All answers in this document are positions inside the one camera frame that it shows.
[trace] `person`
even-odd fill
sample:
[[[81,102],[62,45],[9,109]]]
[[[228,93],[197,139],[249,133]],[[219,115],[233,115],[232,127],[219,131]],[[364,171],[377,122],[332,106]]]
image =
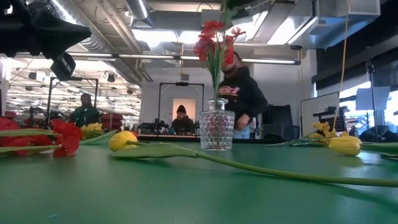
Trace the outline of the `person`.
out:
[[[177,109],[177,118],[172,122],[172,129],[176,134],[193,134],[195,133],[195,125],[187,116],[187,111],[183,105]]]
[[[236,52],[234,63],[224,64],[221,69],[224,80],[220,83],[219,96],[228,100],[225,110],[235,112],[234,138],[249,139],[250,122],[266,110],[268,102]]]
[[[81,106],[76,108],[70,115],[70,119],[75,122],[76,126],[81,128],[87,124],[97,123],[100,118],[100,113],[91,104],[91,95],[84,93],[81,95]]]

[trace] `black hoodie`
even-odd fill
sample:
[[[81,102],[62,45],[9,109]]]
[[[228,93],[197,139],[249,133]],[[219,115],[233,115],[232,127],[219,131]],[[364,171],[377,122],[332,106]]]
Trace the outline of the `black hoodie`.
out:
[[[256,81],[250,77],[248,67],[236,69],[235,75],[220,83],[220,98],[228,100],[225,110],[235,112],[235,123],[243,115],[252,118],[265,111],[267,100]]]

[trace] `green table surface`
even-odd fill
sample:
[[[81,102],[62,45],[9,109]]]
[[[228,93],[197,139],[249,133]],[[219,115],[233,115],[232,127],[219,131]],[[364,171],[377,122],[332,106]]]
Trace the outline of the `green table surface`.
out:
[[[200,150],[199,143],[181,145]],[[398,223],[398,189],[331,185],[257,175],[191,158],[124,161],[107,146],[75,158],[0,158],[0,223]],[[236,144],[213,152],[273,169],[398,179],[398,162],[376,152]]]

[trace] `textured glass vase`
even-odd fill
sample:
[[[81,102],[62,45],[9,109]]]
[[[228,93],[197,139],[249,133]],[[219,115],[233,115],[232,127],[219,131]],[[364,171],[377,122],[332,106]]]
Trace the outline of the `textured glass vase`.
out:
[[[225,111],[228,100],[208,100],[208,111],[199,113],[200,147],[207,151],[228,151],[232,148],[235,113]]]

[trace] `person in green jacket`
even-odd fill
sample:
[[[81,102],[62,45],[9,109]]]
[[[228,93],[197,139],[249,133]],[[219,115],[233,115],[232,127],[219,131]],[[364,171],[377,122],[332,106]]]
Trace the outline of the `person in green jacket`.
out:
[[[100,113],[91,104],[91,95],[84,93],[81,95],[81,106],[76,108],[70,115],[70,119],[75,122],[76,126],[81,128],[87,124],[97,123],[100,118]]]

